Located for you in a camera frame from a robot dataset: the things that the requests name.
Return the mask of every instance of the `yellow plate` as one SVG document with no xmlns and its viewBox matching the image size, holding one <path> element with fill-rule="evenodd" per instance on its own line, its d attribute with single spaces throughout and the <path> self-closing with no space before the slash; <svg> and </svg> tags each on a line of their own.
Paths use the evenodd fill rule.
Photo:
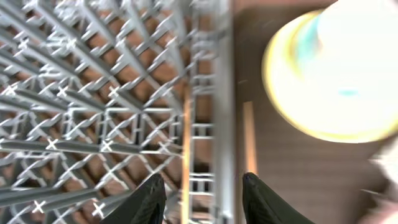
<svg viewBox="0 0 398 224">
<path fill-rule="evenodd" d="M 314 116 L 314 114 L 306 114 L 306 111 L 319 106 L 319 103 L 324 100 L 320 97 L 316 98 L 313 93 L 312 95 L 302 93 L 305 92 L 305 85 L 302 84 L 303 78 L 297 70 L 293 57 L 294 40 L 297 31 L 320 13 L 321 11 L 313 11 L 296 18 L 283 26 L 269 42 L 262 59 L 262 80 L 271 103 L 292 126 L 318 139 L 359 143 L 377 141 L 390 136 L 398 128 L 398 116 L 372 124 L 374 126 L 364 125 L 364 128 L 357 130 L 348 127 L 348 131 L 340 131 L 341 129 L 337 125 L 339 120 L 335 119 L 342 118 L 343 112 L 337 110 L 340 117 L 333 116 L 332 114 L 336 112 L 334 111 L 330 114 L 316 114 L 313 119 L 310 116 Z M 294 95 L 294 100 L 288 102 L 292 95 Z"/>
</svg>

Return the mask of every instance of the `black pointed object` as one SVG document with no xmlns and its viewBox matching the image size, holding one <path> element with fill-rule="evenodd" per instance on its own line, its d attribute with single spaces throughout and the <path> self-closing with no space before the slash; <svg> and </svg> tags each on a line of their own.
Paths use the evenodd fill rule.
<svg viewBox="0 0 398 224">
<path fill-rule="evenodd" d="M 165 203 L 164 180 L 154 174 L 100 223 L 162 224 Z"/>
<path fill-rule="evenodd" d="M 313 224 L 253 173 L 243 175 L 243 209 L 247 224 Z"/>
</svg>

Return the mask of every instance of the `yellow rim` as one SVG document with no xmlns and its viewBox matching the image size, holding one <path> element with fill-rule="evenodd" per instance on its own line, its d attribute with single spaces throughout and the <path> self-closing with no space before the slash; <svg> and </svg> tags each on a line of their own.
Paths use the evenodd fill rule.
<svg viewBox="0 0 398 224">
<path fill-rule="evenodd" d="M 293 60 L 293 50 L 295 45 L 295 42 L 293 41 L 294 36 L 303 25 L 305 25 L 308 21 L 311 21 L 311 19 L 315 18 L 320 13 L 321 11 L 313 11 L 296 18 L 295 20 L 292 21 L 297 24 L 295 27 L 286 28 L 286 26 L 284 26 L 270 40 L 262 59 L 262 80 L 264 88 L 267 92 L 267 95 L 271 103 L 273 104 L 274 108 L 276 108 L 278 113 L 292 126 L 304 132 L 305 134 L 308 134 L 318 139 L 323 139 L 332 142 L 359 143 L 359 142 L 377 141 L 390 136 L 398 128 L 398 119 L 393 121 L 391 125 L 387 126 L 384 129 L 375 129 L 372 131 L 358 132 L 355 134 L 326 133 L 326 132 L 314 131 L 308 129 L 303 124 L 300 124 L 299 122 L 292 119 L 289 116 L 289 114 L 283 110 L 282 105 L 278 102 L 277 98 L 275 97 L 274 94 L 275 86 L 273 86 L 271 81 L 271 76 L 275 75 L 271 74 L 273 66 L 273 64 L 271 63 L 272 62 L 271 58 L 275 57 L 274 52 L 284 52 L 282 54 L 281 60 L 285 61 L 286 66 L 289 67 L 289 70 L 292 71 L 292 74 L 294 74 L 298 79 L 301 79 L 300 78 L 301 76 L 298 73 L 298 70 L 296 69 L 297 67 Z"/>
</svg>

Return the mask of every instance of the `wooden stick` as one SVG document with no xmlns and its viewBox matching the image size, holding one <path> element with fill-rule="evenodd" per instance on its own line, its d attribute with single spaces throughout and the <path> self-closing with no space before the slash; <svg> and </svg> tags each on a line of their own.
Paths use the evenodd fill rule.
<svg viewBox="0 0 398 224">
<path fill-rule="evenodd" d="M 257 174 L 256 136 L 254 131 L 253 103 L 243 103 L 244 145 L 246 171 Z"/>
<path fill-rule="evenodd" d="M 184 130 L 183 130 L 183 161 L 182 161 L 182 204 L 180 223 L 189 222 L 189 172 L 190 172 L 190 141 L 191 141 L 191 98 L 190 87 L 185 88 Z"/>
</svg>

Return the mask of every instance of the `yellow object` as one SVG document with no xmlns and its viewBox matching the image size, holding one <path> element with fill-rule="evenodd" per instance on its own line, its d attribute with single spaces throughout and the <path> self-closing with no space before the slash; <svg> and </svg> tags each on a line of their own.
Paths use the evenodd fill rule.
<svg viewBox="0 0 398 224">
<path fill-rule="evenodd" d="M 341 96 L 308 82 L 300 73 L 294 55 L 296 35 L 320 13 L 313 11 L 296 18 L 269 42 L 262 78 L 271 103 L 291 125 L 315 138 L 359 143 L 388 137 L 398 128 L 398 107 L 390 106 L 396 102 L 366 91 L 358 96 Z"/>
</svg>

